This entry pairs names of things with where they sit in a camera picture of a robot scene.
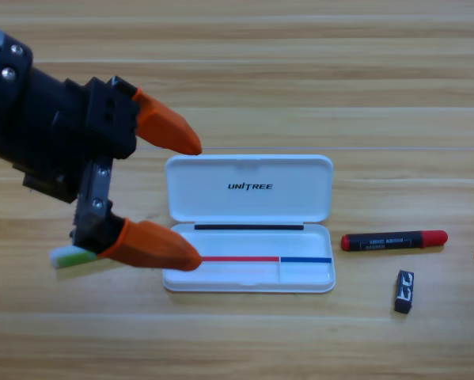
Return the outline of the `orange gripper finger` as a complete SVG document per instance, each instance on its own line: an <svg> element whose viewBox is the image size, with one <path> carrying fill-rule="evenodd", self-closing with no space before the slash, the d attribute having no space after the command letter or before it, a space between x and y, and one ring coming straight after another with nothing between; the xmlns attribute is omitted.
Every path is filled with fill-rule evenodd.
<svg viewBox="0 0 474 380"><path fill-rule="evenodd" d="M197 250L177 232L158 224L124 219L116 241L97 256L136 268L193 271L202 263Z"/></svg>

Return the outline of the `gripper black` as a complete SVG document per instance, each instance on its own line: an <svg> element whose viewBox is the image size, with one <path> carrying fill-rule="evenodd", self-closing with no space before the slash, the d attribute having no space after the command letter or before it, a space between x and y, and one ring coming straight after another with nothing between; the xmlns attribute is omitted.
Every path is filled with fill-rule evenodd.
<svg viewBox="0 0 474 380"><path fill-rule="evenodd" d="M112 163L135 152L136 135L180 154L203 151L184 117L118 76L79 85L34 69L16 100L0 94L0 158L25 175L24 186L77 204L70 236L93 253L123 229L108 198Z"/></svg>

